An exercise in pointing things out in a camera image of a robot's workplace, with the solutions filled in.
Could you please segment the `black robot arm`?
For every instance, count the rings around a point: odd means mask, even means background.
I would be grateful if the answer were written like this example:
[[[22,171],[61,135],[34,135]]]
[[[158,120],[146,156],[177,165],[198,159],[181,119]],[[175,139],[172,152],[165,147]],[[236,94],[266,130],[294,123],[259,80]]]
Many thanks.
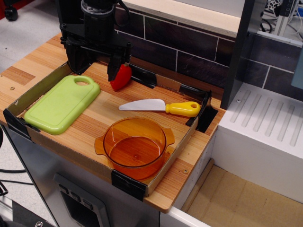
[[[61,44],[70,69],[85,72],[100,58],[108,60],[108,80],[115,80],[122,64],[128,63],[133,47],[115,31],[116,5],[129,13],[121,0],[57,0]]]

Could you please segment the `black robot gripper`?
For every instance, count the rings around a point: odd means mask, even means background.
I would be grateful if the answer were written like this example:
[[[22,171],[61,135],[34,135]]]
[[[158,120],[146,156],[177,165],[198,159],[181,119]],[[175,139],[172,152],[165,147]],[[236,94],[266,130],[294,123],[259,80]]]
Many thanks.
[[[70,69],[84,73],[98,58],[109,59],[108,81],[115,80],[121,65],[131,58],[132,43],[118,35],[114,10],[64,11],[60,18],[64,45]]]

